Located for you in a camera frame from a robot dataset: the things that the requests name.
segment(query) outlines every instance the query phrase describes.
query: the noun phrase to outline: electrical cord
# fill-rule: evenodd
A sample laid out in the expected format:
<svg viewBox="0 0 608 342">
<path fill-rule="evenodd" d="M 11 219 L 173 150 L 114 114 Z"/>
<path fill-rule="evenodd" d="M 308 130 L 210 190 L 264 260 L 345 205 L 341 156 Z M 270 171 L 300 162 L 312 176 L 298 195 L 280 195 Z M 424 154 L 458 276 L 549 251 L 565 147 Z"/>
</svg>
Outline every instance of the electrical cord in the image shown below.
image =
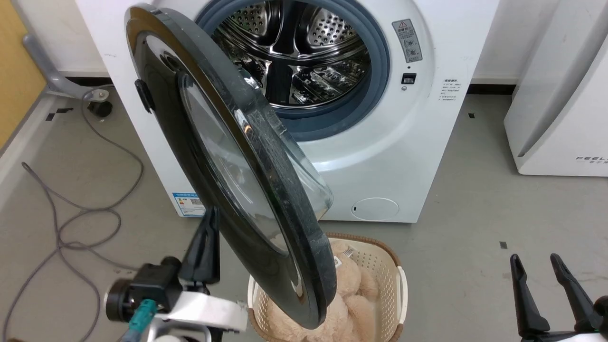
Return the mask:
<svg viewBox="0 0 608 342">
<path fill-rule="evenodd" d="M 100 87 L 97 87 L 97 89 L 99 88 L 110 88 L 113 87 L 113 85 L 103 85 Z M 101 139 L 103 139 L 104 141 L 110 143 L 111 145 L 113 145 L 114 147 L 122 150 L 123 152 L 125 152 L 126 154 L 130 155 L 133 159 L 135 159 L 135 161 L 137 161 L 137 163 L 139 164 L 139 175 L 137 176 L 137 179 L 135 180 L 135 182 L 133 183 L 133 185 L 128 189 L 127 192 L 125 192 L 125 194 L 123 196 L 121 196 L 117 201 L 113 202 L 113 204 L 110 204 L 108 206 L 104 206 L 104 207 L 100 207 L 100 208 L 90 208 L 90 207 L 86 207 L 86 206 L 82 206 L 80 204 L 76 204 L 74 202 L 72 202 L 71 200 L 68 200 L 66 197 L 60 195 L 58 192 L 54 191 L 53 189 L 51 189 L 47 184 L 44 183 L 44 181 L 38 176 L 38 174 L 36 174 L 36 172 L 34 172 L 34 170 L 32 170 L 32 168 L 22 162 L 21 165 L 23 166 L 23 168 L 26 170 L 26 172 L 36 181 L 38 182 L 38 184 L 40 185 L 40 188 L 42 188 L 42 190 L 44 191 L 44 194 L 47 198 L 47 200 L 49 201 L 49 205 L 50 208 L 53 212 L 53 227 L 55 230 L 55 249 L 47 256 L 45 257 L 42 262 L 36 266 L 36 268 L 32 271 L 32 273 L 30 273 L 30 275 L 27 277 L 27 280 L 22 284 L 21 288 L 19 289 L 19 292 L 17 293 L 17 295 L 15 296 L 9 311 L 7 313 L 6 318 L 4 319 L 4 323 L 2 325 L 2 342 L 7 342 L 7 330 L 9 327 L 9 322 L 10 322 L 10 318 L 13 315 L 13 311 L 17 305 L 17 302 L 19 301 L 19 299 L 21 298 L 21 296 L 23 295 L 25 289 L 29 286 L 29 284 L 31 283 L 32 279 L 36 276 L 36 274 L 40 271 L 40 269 L 42 269 L 43 266 L 45 266 L 47 264 L 47 262 L 54 257 L 54 255 L 58 255 L 59 258 L 61 259 L 61 261 L 64 263 L 64 265 L 70 269 L 70 271 L 72 273 L 74 273 L 76 276 L 78 276 L 83 282 L 85 282 L 89 287 L 91 287 L 91 289 L 93 290 L 94 294 L 95 294 L 95 300 L 97 303 L 97 311 L 95 313 L 95 318 L 93 319 L 93 322 L 91 323 L 91 326 L 89 327 L 88 331 L 83 335 L 83 337 L 79 340 L 80 342 L 84 342 L 86 341 L 90 336 L 91 333 L 93 333 L 93 330 L 95 329 L 95 326 L 97 325 L 97 321 L 99 320 L 99 316 L 101 313 L 101 301 L 102 301 L 102 297 L 101 294 L 99 292 L 99 290 L 97 289 L 97 287 L 95 286 L 95 284 L 88 278 L 86 277 L 82 272 L 78 271 L 69 261 L 67 261 L 67 259 L 65 258 L 65 256 L 63 255 L 63 249 L 67 249 L 67 250 L 76 250 L 76 251 L 89 251 L 91 252 L 93 255 L 97 256 L 99 259 L 101 259 L 102 261 L 115 266 L 115 267 L 119 267 L 119 268 L 123 268 L 126 270 L 132 270 L 132 271 L 137 271 L 138 268 L 136 267 L 131 267 L 129 265 L 124 265 L 112 260 L 109 260 L 108 258 L 102 256 L 101 254 L 99 254 L 98 252 L 94 251 L 93 248 L 98 247 L 108 241 L 110 241 L 120 230 L 121 224 L 122 224 L 122 219 L 120 217 L 120 214 L 118 212 L 116 212 L 114 210 L 114 208 L 116 206 L 118 206 L 120 203 L 122 203 L 124 200 L 126 200 L 127 197 L 129 197 L 129 195 L 131 195 L 131 193 L 133 193 L 133 191 L 135 190 L 135 188 L 137 187 L 137 185 L 139 184 L 139 182 L 141 181 L 142 177 L 143 177 L 143 162 L 142 160 L 135 155 L 135 153 L 131 152 L 130 150 L 128 150 L 126 147 L 123 147 L 121 145 L 119 145 L 118 143 L 104 137 L 101 133 L 99 133 L 95 127 L 93 127 L 93 125 L 91 124 L 91 122 L 89 121 L 89 119 L 87 119 L 86 115 L 85 115 L 85 97 L 83 96 L 83 98 L 81 99 L 81 105 L 80 105 L 80 113 L 82 115 L 82 118 L 85 120 L 86 124 L 89 126 L 89 128 L 93 131 L 93 133 L 95 133 L 98 137 L 100 137 Z M 79 208 L 80 212 L 77 213 L 76 215 L 70 217 L 69 219 L 67 219 L 63 224 L 59 225 L 58 220 L 57 220 L 57 208 L 55 207 L 55 202 L 53 200 L 53 197 L 51 196 L 55 195 L 56 197 L 58 197 L 59 199 L 65 201 L 66 203 Z M 74 220 L 85 216 L 85 215 L 89 215 L 89 214 L 94 214 L 94 213 L 98 213 L 98 212 L 107 212 L 110 213 L 112 215 L 114 215 L 116 217 L 116 219 L 118 220 L 117 224 L 116 224 L 116 228 L 113 230 L 112 233 L 110 233 L 110 235 L 108 235 L 107 237 L 99 240 L 98 242 L 95 243 L 91 243 L 91 244 L 85 244 L 79 241 L 70 241 L 70 242 L 65 242 L 61 236 L 61 233 L 63 232 L 63 230 L 65 229 L 66 226 L 68 226 L 70 223 L 72 223 Z"/>
</svg>

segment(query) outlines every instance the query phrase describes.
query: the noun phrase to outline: stainless steel drum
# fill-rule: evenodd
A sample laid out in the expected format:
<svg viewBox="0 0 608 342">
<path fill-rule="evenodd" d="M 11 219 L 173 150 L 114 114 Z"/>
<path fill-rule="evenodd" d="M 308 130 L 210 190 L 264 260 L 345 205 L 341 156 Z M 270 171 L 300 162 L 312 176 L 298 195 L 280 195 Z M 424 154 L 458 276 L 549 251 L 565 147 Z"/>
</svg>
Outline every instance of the stainless steel drum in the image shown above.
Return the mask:
<svg viewBox="0 0 608 342">
<path fill-rule="evenodd" d="M 237 10 L 212 35 L 279 108 L 317 108 L 348 94 L 370 71 L 367 48 L 339 16 L 298 1 Z"/>
</svg>

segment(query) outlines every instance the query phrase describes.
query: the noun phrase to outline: energy label sticker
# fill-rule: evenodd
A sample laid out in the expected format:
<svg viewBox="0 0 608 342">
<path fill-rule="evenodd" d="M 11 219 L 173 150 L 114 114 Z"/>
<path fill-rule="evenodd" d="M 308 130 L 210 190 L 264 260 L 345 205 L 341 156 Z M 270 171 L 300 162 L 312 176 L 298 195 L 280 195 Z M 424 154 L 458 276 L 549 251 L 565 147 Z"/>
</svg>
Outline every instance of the energy label sticker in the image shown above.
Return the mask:
<svg viewBox="0 0 608 342">
<path fill-rule="evenodd" d="M 205 215 L 205 206 L 202 205 L 198 195 L 187 192 L 173 192 L 173 198 L 185 217 L 202 217 Z"/>
</svg>

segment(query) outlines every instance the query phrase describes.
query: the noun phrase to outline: beige teddy bear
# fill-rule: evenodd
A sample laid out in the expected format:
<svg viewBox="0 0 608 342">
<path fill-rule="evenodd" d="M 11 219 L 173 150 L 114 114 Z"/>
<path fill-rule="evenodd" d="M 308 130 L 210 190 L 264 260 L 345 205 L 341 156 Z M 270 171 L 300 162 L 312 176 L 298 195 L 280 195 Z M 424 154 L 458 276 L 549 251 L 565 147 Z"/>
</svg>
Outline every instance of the beige teddy bear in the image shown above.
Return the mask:
<svg viewBox="0 0 608 342">
<path fill-rule="evenodd" d="M 376 317 L 373 304 L 378 297 L 378 284 L 366 269 L 346 256 L 347 243 L 331 243 L 333 254 L 341 265 L 336 269 L 336 296 L 327 308 L 325 322 L 308 330 L 289 318 L 274 302 L 268 302 L 269 334 L 294 342 L 373 342 Z"/>
</svg>

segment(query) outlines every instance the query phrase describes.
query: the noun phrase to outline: washing machine door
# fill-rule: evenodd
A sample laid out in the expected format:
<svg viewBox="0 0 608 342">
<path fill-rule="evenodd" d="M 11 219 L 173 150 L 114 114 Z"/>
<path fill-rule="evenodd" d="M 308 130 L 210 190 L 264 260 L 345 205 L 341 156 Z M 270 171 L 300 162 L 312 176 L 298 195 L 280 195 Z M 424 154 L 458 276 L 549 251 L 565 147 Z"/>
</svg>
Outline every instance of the washing machine door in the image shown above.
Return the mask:
<svg viewBox="0 0 608 342">
<path fill-rule="evenodd" d="M 194 22 L 138 5 L 128 10 L 126 32 L 142 103 L 203 204 L 219 208 L 223 236 L 285 313 L 319 326 L 336 293 L 318 224 L 329 188 L 256 81 Z"/>
</svg>

